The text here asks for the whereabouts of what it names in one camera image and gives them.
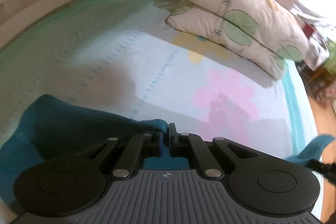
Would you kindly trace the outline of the floral white pillow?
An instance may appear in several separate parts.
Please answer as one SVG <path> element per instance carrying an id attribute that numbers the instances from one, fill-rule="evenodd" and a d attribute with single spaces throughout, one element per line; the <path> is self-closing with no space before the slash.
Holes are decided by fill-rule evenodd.
<path id="1" fill-rule="evenodd" d="M 181 0 L 166 21 L 225 46 L 275 80 L 284 74 L 287 60 L 303 61 L 309 52 L 297 20 L 275 0 Z"/>

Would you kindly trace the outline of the cluttered side table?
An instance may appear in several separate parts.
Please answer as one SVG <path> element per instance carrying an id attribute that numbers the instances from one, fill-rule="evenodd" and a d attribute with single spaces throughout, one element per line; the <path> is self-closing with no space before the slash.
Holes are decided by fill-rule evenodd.
<path id="1" fill-rule="evenodd" d="M 298 0 L 293 8 L 304 23 L 310 23 L 316 29 L 309 38 L 310 51 L 301 73 L 307 77 L 318 104 L 330 106 L 335 103 L 335 18 L 321 16 Z"/>

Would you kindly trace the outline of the teal blue pants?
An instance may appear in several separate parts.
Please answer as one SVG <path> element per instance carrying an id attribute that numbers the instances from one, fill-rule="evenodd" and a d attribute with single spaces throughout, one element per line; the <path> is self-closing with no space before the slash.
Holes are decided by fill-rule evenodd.
<path id="1" fill-rule="evenodd" d="M 23 171 L 111 137 L 131 138 L 157 131 L 168 136 L 168 123 L 162 119 L 137 121 L 45 94 L 24 111 L 14 134 L 1 148 L 1 199 L 13 212 L 22 214 L 13 187 Z"/>

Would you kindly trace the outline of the pastel floral bed sheet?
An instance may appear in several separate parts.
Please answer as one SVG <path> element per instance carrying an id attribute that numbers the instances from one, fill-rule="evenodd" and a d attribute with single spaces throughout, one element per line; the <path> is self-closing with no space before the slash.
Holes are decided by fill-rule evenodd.
<path id="1" fill-rule="evenodd" d="M 135 120 L 163 119 L 273 156 L 317 136 L 295 64 L 279 81 L 252 62 L 165 22 L 175 0 L 79 0 L 1 51 L 1 142 L 50 94 Z"/>

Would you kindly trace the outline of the red box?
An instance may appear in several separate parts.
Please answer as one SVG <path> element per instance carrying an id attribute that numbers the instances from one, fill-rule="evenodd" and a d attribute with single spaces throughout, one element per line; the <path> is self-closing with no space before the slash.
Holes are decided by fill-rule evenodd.
<path id="1" fill-rule="evenodd" d="M 302 30 L 308 39 L 311 38 L 311 36 L 316 32 L 315 26 L 310 23 L 305 23 Z"/>

